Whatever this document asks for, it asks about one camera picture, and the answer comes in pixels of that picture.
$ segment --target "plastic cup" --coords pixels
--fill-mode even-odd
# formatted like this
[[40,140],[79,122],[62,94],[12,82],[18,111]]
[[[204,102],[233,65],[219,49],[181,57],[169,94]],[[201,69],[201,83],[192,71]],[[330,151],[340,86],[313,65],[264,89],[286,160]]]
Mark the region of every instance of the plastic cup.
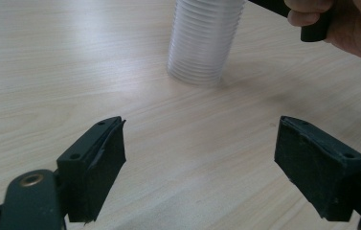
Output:
[[194,85],[220,82],[246,0],[177,0],[168,73]]

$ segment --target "light wood surface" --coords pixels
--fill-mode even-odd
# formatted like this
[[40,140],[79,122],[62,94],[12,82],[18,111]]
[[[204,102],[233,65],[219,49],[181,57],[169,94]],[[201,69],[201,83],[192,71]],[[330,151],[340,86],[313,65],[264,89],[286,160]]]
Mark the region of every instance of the light wood surface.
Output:
[[302,43],[247,3],[218,87],[168,77],[174,1],[0,1],[0,203],[102,119],[127,119],[96,222],[68,229],[355,229],[327,222],[274,163],[281,115],[361,152],[361,58]]

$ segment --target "clear plastic cup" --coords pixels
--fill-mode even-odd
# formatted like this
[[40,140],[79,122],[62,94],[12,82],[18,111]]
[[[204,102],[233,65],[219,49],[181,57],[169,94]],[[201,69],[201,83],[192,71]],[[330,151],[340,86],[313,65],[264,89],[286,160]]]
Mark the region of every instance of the clear plastic cup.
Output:
[[219,83],[245,2],[177,0],[169,46],[169,75],[195,85]]

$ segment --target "screw hole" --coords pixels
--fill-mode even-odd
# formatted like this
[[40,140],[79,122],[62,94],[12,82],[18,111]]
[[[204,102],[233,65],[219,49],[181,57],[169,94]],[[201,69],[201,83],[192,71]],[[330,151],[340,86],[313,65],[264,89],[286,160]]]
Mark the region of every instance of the screw hole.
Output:
[[19,184],[22,186],[22,187],[30,187],[30,186],[33,186],[37,183],[39,183],[40,181],[43,180],[43,175],[42,174],[30,174],[30,175],[27,175],[25,176],[21,182],[19,182]]
[[355,158],[354,155],[350,154],[350,153],[344,153],[344,156],[347,157],[348,159],[353,159]]
[[72,159],[72,160],[79,159],[79,154],[78,154],[78,153],[73,153],[73,154],[70,156],[70,159]]

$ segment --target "table surface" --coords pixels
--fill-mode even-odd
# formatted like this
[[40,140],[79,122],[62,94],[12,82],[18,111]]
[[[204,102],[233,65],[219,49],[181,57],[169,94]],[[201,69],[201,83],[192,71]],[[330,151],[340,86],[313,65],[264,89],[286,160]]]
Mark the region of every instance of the table surface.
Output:
[[223,81],[168,77],[174,1],[0,1],[0,203],[97,121],[127,119],[96,222],[68,229],[355,229],[321,219],[274,162],[279,119],[361,152],[361,58],[247,3]]

